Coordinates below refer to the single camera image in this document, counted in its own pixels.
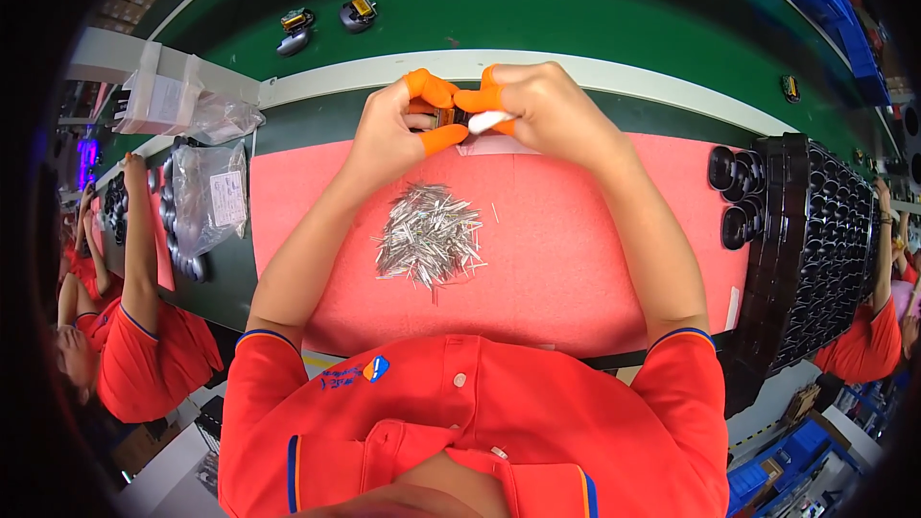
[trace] metal pin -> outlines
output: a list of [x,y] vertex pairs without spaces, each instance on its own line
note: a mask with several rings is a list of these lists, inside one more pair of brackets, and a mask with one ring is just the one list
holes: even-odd
[[446,185],[409,185],[406,192],[391,202],[375,264],[382,280],[395,277],[412,279],[428,288],[437,304],[437,289],[482,263],[478,230],[483,222],[480,210],[470,202],[448,193]]

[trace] gray plastic part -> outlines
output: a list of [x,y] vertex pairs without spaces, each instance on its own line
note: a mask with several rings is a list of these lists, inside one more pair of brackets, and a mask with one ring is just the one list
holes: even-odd
[[342,24],[345,26],[345,28],[348,29],[348,31],[353,35],[367,30],[374,25],[374,19],[376,17],[372,17],[366,23],[363,23],[362,21],[352,20],[351,14],[352,9],[349,7],[348,3],[339,9],[339,20],[342,21]]
[[275,52],[282,57],[290,57],[302,51],[307,43],[310,42],[310,28],[307,27],[296,35],[286,36],[282,44],[278,45]]

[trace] workbench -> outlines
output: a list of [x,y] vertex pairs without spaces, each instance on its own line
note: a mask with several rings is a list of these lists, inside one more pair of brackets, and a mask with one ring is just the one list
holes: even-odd
[[[846,159],[856,147],[879,154],[889,145],[880,117],[861,103],[846,64],[786,0],[375,0],[378,21],[360,35],[348,35],[329,16],[348,0],[192,0],[170,15],[183,1],[159,0],[135,33],[260,81],[351,60],[452,47],[561,53],[708,87],[810,134]],[[283,59],[274,51],[283,38],[279,18],[302,6],[318,14],[314,36],[304,51]],[[799,104],[783,97],[784,74],[800,81]],[[257,155],[351,139],[373,90],[268,108],[266,124],[245,139],[248,156],[253,139]],[[673,106],[619,94],[590,95],[624,131],[740,147],[757,136]],[[147,138],[111,137],[105,129],[98,135],[104,143],[98,173]],[[161,153],[148,163],[159,165],[165,157]],[[123,252],[110,234],[104,236],[107,265],[121,273]],[[242,330],[257,282],[249,229],[245,239],[234,236],[214,248],[208,263],[209,282],[196,284],[177,275],[176,291],[161,289],[163,298]],[[722,338],[717,336],[718,345]],[[594,365],[639,364],[642,356],[635,352]]]

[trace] label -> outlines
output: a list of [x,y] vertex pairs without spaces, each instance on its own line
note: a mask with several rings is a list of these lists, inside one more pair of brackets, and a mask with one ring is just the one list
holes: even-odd
[[358,14],[362,16],[371,14],[371,5],[367,3],[367,0],[352,0],[352,4],[358,11]]
[[243,200],[239,171],[211,177],[211,204],[215,226],[239,224],[246,220],[246,202]]

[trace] electronic component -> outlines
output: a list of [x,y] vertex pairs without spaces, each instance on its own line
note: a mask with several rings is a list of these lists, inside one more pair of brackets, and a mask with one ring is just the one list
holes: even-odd
[[780,77],[780,87],[784,91],[784,97],[787,98],[787,102],[790,104],[795,104],[800,101],[800,85],[797,84],[797,80],[785,74]]
[[290,57],[302,51],[310,41],[310,27],[316,21],[312,11],[296,9],[282,17],[282,29],[287,36],[275,49],[279,55]]
[[378,4],[371,0],[352,0],[339,9],[339,20],[352,34],[367,30],[374,24],[378,11],[374,7]]
[[449,124],[461,124],[467,126],[473,114],[460,110],[459,108],[436,108],[435,109],[435,128],[440,129]]

